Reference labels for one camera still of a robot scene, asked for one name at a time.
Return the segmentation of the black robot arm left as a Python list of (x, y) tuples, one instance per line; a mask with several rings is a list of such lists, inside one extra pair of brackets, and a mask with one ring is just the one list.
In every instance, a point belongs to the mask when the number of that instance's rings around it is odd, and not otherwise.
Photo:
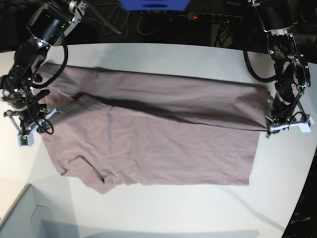
[(288, 0), (251, 0), (249, 4), (260, 19), (267, 38), (267, 51), (274, 62), (275, 75), (262, 78), (253, 70), (247, 49), (243, 50), (250, 75), (261, 83), (275, 83), (275, 96), (267, 98), (267, 136), (291, 127), (309, 133), (314, 120), (305, 112), (300, 98), (310, 87), (311, 76), (308, 62), (300, 53), (300, 44), (294, 36), (298, 23), (295, 10)]

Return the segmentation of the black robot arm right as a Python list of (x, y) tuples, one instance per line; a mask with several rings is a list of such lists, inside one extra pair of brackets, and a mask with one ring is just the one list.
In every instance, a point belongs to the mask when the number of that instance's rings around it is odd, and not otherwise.
[[(48, 121), (52, 110), (39, 101), (50, 93), (48, 85), (66, 67), (68, 47), (65, 38), (81, 22), (88, 4), (86, 0), (48, 1), (29, 20), (27, 29), (31, 36), (16, 49), (12, 68), (0, 78), (0, 98), (13, 108), (4, 115), (10, 119), (19, 117), (20, 125), (16, 126), (19, 135), (27, 136), (32, 130), (53, 134), (53, 126)], [(62, 46), (64, 60), (59, 70), (43, 82), (38, 69), (53, 46)]]

